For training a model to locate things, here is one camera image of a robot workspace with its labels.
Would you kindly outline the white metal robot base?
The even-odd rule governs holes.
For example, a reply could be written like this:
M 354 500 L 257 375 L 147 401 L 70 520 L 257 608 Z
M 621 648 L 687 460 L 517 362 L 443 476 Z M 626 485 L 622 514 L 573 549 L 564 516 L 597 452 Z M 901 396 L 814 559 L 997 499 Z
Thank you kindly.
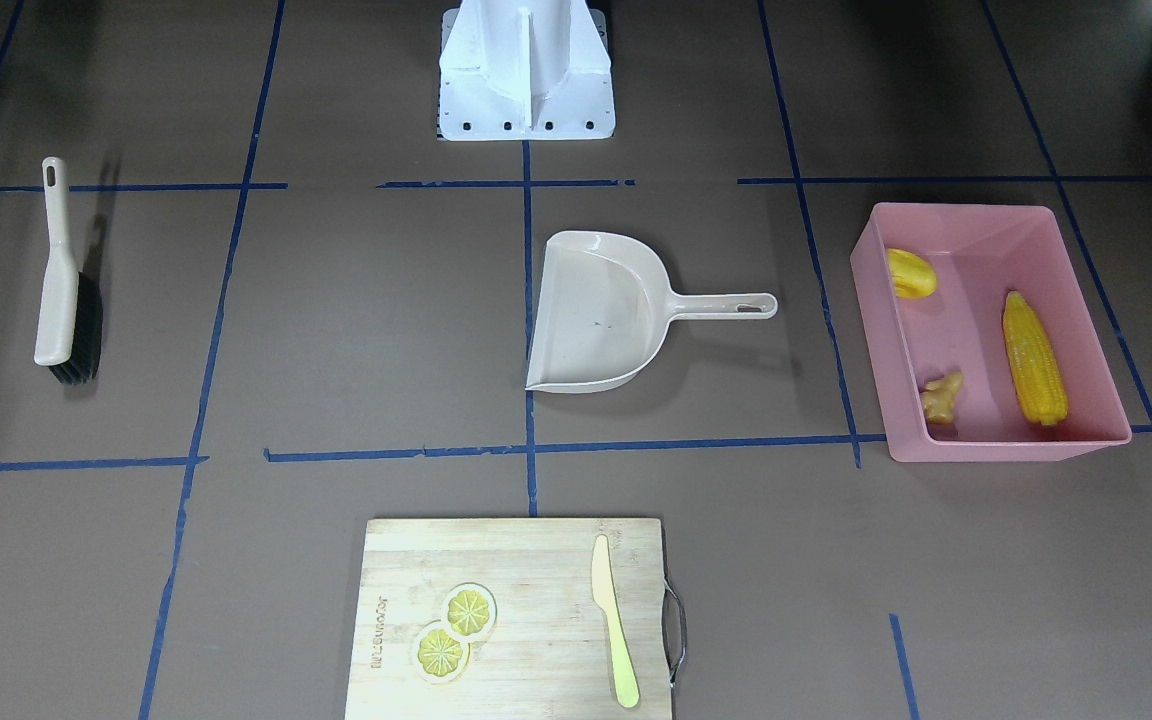
M 452 142 L 602 141 L 607 1 L 462 1 L 444 12 L 435 131 Z

